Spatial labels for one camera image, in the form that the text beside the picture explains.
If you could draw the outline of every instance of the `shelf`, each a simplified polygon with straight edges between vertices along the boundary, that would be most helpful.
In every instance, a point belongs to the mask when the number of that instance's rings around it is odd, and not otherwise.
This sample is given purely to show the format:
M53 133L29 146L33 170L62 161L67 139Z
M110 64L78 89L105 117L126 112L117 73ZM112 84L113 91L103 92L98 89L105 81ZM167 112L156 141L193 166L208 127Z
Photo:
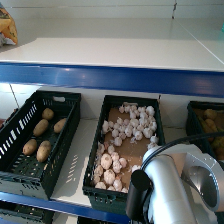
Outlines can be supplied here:
M185 21L18 19L19 45L0 49L0 82L222 98L224 53Z

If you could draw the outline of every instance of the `garlic bulb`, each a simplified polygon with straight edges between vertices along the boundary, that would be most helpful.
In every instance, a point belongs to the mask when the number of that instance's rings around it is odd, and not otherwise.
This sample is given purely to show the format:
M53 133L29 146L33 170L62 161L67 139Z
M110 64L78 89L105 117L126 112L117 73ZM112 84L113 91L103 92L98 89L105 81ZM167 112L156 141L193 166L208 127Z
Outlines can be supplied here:
M103 144L101 144L100 142L98 142L98 150L100 150L101 154L104 153L105 147Z
M127 193L128 193L128 189L124 187L124 188L122 188L121 192L123 192L123 193L126 193L126 194L127 194Z
M109 125L110 128L114 128L114 122L113 121L109 121L108 125Z
M151 138L153 132L152 132L152 130L151 130L150 128L145 128L145 129L143 130L143 134L144 134L144 136L145 136L146 138Z
M128 120L128 119L124 119L124 123L123 123L123 124L124 124L125 126L127 126L127 125L129 124L129 122L130 122L130 120Z
M120 162L122 168L125 168L127 166L127 160L125 158L120 158L119 162Z
M139 123L140 125L142 125L143 127L147 127L149 125L149 120L148 119L144 119L144 118L140 118L139 119Z
M106 134L109 131L109 124L107 121L104 121L102 129L103 129L103 134Z
M134 110L137 110L137 106L136 106L136 105L132 105L132 106L131 106L131 110L133 110L133 111L134 111Z
M125 111L125 113L129 113L130 112L130 106L128 105L128 106L126 106L126 107L124 107L124 111Z
M137 131L135 133L135 139L136 140L140 141L140 140L142 140L142 137L143 137L143 135L142 135L142 132L141 131Z
M153 122L153 121L156 122L156 119L155 119L153 116L151 116L151 115L149 115L148 120L149 120L149 123L151 123L151 122Z
M111 169L104 172L103 177L104 177L104 181L109 185L112 185L115 181L115 173Z
M122 140L125 140L126 139L126 134L125 133L119 133L119 137L122 139Z
M152 136L152 137L150 138L150 141L151 141L152 143L156 143L156 144L158 144L158 142L159 142L159 138L157 138L156 135L155 135L155 136Z
M103 174L103 167L101 165L97 166L97 168L94 170L94 174L97 174L101 177Z
M114 129L117 129L118 130L119 127L120 127L120 125L118 123L115 123L114 124Z
M139 121L138 121L138 119L131 119L130 124L132 127L137 128L139 125Z
M138 108L138 111L139 111L139 113L141 113L141 112L145 112L145 107L139 107L139 108Z
M113 186L110 186L107 188L108 191L116 191L115 188Z
M122 124L123 124L123 120L119 117L119 118L117 119L117 123L118 123L119 125L122 125Z
M110 145L107 149L108 153L111 155L114 151L115 151L115 148L113 145Z
M103 154L101 158L101 166L105 169L108 170L112 164L112 158L109 154L105 153Z
M137 127L137 130L138 130L138 131L143 131L143 130L144 130L144 127L140 124L140 125Z
M92 180L92 183L94 184L94 186L100 182L100 176L98 174L94 174L93 175L93 180Z
M126 128L125 129L125 134L126 134L127 137L131 137L131 135L132 135L132 129L131 128Z
M98 182L96 184L95 188L105 189L106 190L106 185L103 182Z
M125 131L125 126L124 125L121 125L119 128L118 128L118 131L120 132L120 133L123 133L124 131Z
M148 115L154 116L154 114L155 114L155 110L154 110L154 108L153 108L152 106L148 106L148 107L146 108L146 113L147 113Z
M156 147L156 146L158 146L156 143L151 142L150 144L147 145L147 148L148 148L148 150L149 150L149 149L152 149L152 148L154 148L154 147Z
M116 191L121 191L122 189L122 183L120 180L115 180L114 183L113 183L113 186L115 188Z
M147 113L145 113L145 112L141 112L140 113L140 118L143 118L143 119L148 119L148 114Z
M156 131L156 129L157 129L157 124L156 124L156 122L155 121L153 121L153 122L151 122L150 124L149 124L149 126L150 126L150 129L152 130L152 131Z
M134 110L134 113L136 114L136 117L139 117L140 116L140 113L138 110Z
M120 111L120 113L124 113L124 106L122 105L121 107L119 107L119 111Z
M112 137L116 138L119 135L119 131L117 129L114 129L112 131Z
M111 158L112 158L113 161L115 161L115 160L119 160L119 155L118 155L118 153L117 153L117 152L113 152L113 153L111 154Z
M141 166L138 166L138 165L134 165L131 169L132 173L135 172L135 170L140 170L141 169Z
M122 145L122 139L120 137L116 137L114 139L114 145L121 146Z
M113 162L113 170L114 170L114 172L115 173L120 173L121 168L122 168L122 166L121 166L119 160L114 160L114 162Z
M133 128L132 129L132 134L135 136L135 133L138 131L138 129L137 128Z
M130 118L131 119L136 118L136 113L134 111L132 111L132 110L130 110Z

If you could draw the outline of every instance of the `produce display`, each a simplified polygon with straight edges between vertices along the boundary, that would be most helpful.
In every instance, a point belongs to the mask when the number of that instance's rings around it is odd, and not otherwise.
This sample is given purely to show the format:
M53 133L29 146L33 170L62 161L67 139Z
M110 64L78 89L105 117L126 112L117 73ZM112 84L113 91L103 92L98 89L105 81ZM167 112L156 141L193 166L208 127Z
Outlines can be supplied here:
M92 185L128 193L131 173L140 169L145 152L159 142L152 106L123 103L104 120L104 142L98 143Z
M38 122L38 124L35 126L33 130L34 137L40 137L47 129L49 128L49 122L48 120L51 120L54 117L54 112L46 108L42 113L42 120ZM64 124L66 122L66 118L63 118L59 120L53 127L54 133L60 133L62 128L64 127ZM35 138L30 139L23 147L23 154L26 156L32 155L37 150L37 140ZM41 141L37 154L36 159L38 162L44 162L47 160L48 156L51 152L51 143L49 140Z
M213 109L195 110L205 133L224 131L224 114ZM224 137L208 138L218 160L224 160Z

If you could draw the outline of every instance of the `potato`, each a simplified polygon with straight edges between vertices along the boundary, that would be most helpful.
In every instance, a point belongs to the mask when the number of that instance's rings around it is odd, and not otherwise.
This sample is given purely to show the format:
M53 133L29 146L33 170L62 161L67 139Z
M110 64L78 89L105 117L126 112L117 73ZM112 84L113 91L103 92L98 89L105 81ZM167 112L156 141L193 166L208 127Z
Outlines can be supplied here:
M38 137L42 135L48 128L48 121L46 119L42 119L34 128L33 135Z
M50 155L50 152L51 143L49 141L43 141L37 150L37 161L40 163L44 162Z
M51 120L53 117L54 117L54 111L49 108L46 108L42 113L42 118L48 121Z
M60 121L58 121L58 122L54 125L54 132L55 132L55 133L60 133L60 131L61 131L62 128L64 127L65 122L66 122L66 118L61 119Z
M37 141L35 139L30 139L24 146L23 146L23 154L26 156L30 156L33 154L37 149Z

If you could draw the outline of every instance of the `black crate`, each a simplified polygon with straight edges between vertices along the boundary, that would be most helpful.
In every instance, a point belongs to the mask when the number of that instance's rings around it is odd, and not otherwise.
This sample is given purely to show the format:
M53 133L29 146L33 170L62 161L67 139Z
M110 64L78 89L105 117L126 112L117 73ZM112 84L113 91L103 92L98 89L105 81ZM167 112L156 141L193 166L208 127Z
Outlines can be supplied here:
M104 135L101 134L102 125L104 120L108 120L109 112L111 108L121 106L124 102L137 103L139 107L153 106L155 109L155 119L157 122L156 134L159 137L159 145L165 144L165 138L162 128L162 122L159 111L159 104L156 99L137 98L137 97L123 97L123 96L105 96L104 102L101 108L100 118L94 137L91 153L89 156L89 162L85 171L83 181L83 193L89 197L90 203L93 209L112 212L117 214L126 215L125 207L127 194L121 192L107 191L103 189L96 189L91 187L91 178L94 169L94 161L96 158L96 151L98 148L98 142L104 141Z
M186 124L186 132L188 136L204 133L193 108L201 109L201 110L206 110L206 109L224 110L224 104L191 101L187 107L188 118L187 118L187 124ZM208 153L210 156L217 159L208 139L195 140L195 141L191 141L190 143L195 144L199 149L201 149L203 153Z
M80 101L81 94L51 91L36 91L26 100L0 131L0 191L50 198L78 127ZM42 136L34 137L33 129L47 107L54 111L54 118ZM65 117L62 131L55 134L54 124ZM51 153L45 162L39 163L36 153L31 156L22 153L30 138L35 138L38 145L44 140L51 142Z
M0 217L21 224L50 224L54 212L0 201Z

